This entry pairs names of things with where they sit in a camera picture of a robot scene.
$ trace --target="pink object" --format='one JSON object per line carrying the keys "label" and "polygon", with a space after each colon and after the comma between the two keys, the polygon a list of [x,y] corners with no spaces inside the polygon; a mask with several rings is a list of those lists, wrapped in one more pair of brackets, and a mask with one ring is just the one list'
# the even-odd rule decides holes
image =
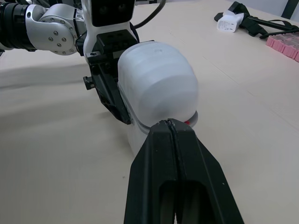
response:
{"label": "pink object", "polygon": [[283,51],[281,51],[285,56],[293,57],[293,55],[297,52],[297,49],[294,48],[294,46],[297,45],[297,43],[293,40],[289,41],[282,41],[282,44],[284,45]]}
{"label": "pink object", "polygon": [[296,57],[295,57],[295,61],[296,61],[296,62],[299,62],[299,54],[296,55]]}
{"label": "pink object", "polygon": [[266,45],[299,62],[299,32],[269,36]]}
{"label": "pink object", "polygon": [[296,52],[294,53],[292,59],[295,59],[297,56],[299,56],[299,45],[294,46],[294,48],[296,49]]}

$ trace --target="white plastic container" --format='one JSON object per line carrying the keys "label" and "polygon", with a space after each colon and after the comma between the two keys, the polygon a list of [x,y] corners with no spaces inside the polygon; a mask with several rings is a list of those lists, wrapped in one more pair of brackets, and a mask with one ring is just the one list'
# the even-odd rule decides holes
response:
{"label": "white plastic container", "polygon": [[128,140],[134,155],[150,127],[174,118],[197,121],[198,83],[185,57],[159,42],[144,42],[127,49],[118,62],[119,89],[130,113]]}

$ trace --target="white power adapter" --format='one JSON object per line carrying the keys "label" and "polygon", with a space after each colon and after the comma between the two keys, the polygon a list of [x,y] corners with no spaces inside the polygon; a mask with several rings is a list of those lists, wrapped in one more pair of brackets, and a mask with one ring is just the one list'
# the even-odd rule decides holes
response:
{"label": "white power adapter", "polygon": [[217,29],[224,32],[235,32],[243,21],[244,13],[234,14],[231,11],[225,11],[223,17],[218,20]]}

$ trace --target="beige table surface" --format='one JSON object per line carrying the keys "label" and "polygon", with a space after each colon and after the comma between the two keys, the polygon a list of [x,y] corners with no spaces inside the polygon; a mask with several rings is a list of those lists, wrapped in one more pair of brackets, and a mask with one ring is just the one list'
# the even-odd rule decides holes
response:
{"label": "beige table surface", "polygon": [[[170,3],[142,41],[178,48],[199,81],[198,138],[222,165],[244,222],[299,222],[299,63],[213,17],[231,2]],[[138,6],[133,23],[154,5]],[[277,17],[250,9],[261,19]],[[121,224],[131,154],[124,125],[86,91],[82,57],[0,59],[0,224]]]}

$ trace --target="wall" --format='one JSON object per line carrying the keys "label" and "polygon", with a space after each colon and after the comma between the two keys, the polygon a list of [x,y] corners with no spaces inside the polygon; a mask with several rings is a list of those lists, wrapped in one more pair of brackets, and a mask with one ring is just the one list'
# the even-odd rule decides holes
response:
{"label": "wall", "polygon": [[299,22],[299,4],[293,13],[292,20]]}
{"label": "wall", "polygon": [[281,16],[288,0],[237,0],[246,7]]}

